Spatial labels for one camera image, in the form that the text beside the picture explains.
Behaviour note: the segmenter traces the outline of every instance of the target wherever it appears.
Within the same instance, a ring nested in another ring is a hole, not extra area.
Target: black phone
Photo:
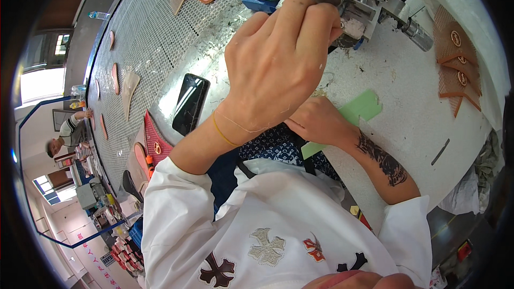
[[[209,84],[205,78],[193,74],[185,75],[172,123],[173,129],[183,136],[196,128]]]

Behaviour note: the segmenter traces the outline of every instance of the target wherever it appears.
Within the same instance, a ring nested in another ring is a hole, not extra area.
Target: green plastic piece
[[[359,117],[368,121],[382,112],[382,105],[378,103],[378,96],[371,90],[365,90],[352,101],[337,109],[343,117],[355,126],[359,125]],[[302,146],[303,159],[309,158],[319,151],[323,151],[326,145],[308,142]]]

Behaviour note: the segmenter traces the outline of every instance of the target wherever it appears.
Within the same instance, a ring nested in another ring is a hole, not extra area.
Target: blue patterned fabric
[[[300,152],[293,142],[296,138],[296,133],[291,131],[287,125],[281,123],[241,146],[239,157],[241,159],[268,158],[304,166]],[[312,162],[315,169],[320,170],[334,180],[341,181],[341,178],[322,152],[313,155]]]

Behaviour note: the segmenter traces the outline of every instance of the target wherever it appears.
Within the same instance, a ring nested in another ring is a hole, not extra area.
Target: cross patch
[[[200,269],[200,280],[203,280],[207,283],[211,283],[212,278],[216,278],[216,282],[214,287],[228,287],[230,280],[234,279],[234,277],[225,276],[224,273],[234,273],[235,263],[229,262],[227,259],[223,259],[223,263],[218,267],[216,263],[216,259],[214,257],[214,252],[205,258],[205,261],[211,267],[211,270]]]
[[[350,268],[350,270],[358,270],[360,269],[364,263],[367,263],[368,260],[366,259],[366,257],[364,256],[364,254],[361,252],[361,253],[355,253],[355,263],[354,265]],[[343,271],[348,271],[348,267],[346,266],[346,263],[339,263],[337,265],[337,272],[343,272]]]
[[[323,250],[321,249],[321,244],[316,238],[314,234],[312,234],[314,237],[314,241],[311,239],[307,239],[303,241],[303,244],[305,244],[305,248],[307,250],[314,249],[312,251],[308,251],[307,254],[312,256],[316,262],[320,262],[322,260],[325,260],[325,256],[323,255]]]
[[[267,263],[274,267],[282,257],[282,254],[279,254],[277,250],[284,250],[286,241],[282,238],[274,237],[273,241],[270,242],[268,238],[270,230],[271,228],[259,228],[250,234],[251,237],[259,241],[260,246],[252,245],[248,255],[262,264]]]

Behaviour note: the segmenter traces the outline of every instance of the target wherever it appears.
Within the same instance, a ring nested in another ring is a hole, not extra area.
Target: orange mesh material
[[[442,5],[434,17],[434,44],[438,63],[462,56],[478,67],[477,53],[471,40]]]
[[[459,81],[458,70],[446,66],[441,66],[439,71],[439,97],[457,96],[465,97],[473,104],[473,106],[481,111],[479,95],[473,90],[469,84],[469,81],[467,82],[466,86],[463,86]]]
[[[448,100],[450,101],[450,107],[453,112],[453,117],[457,117],[460,105],[462,104],[462,99],[462,96],[448,97]]]
[[[160,151],[159,154],[156,152],[155,143],[158,144],[157,149]],[[159,132],[155,129],[154,121],[152,120],[148,110],[146,110],[145,114],[145,146],[146,153],[154,160],[154,165],[157,165],[165,159],[173,149],[173,146],[166,143]]]
[[[475,93],[479,96],[482,95],[480,74],[475,65],[467,61],[464,57],[453,58],[443,63],[443,65],[463,72],[468,79],[468,84],[473,87]]]

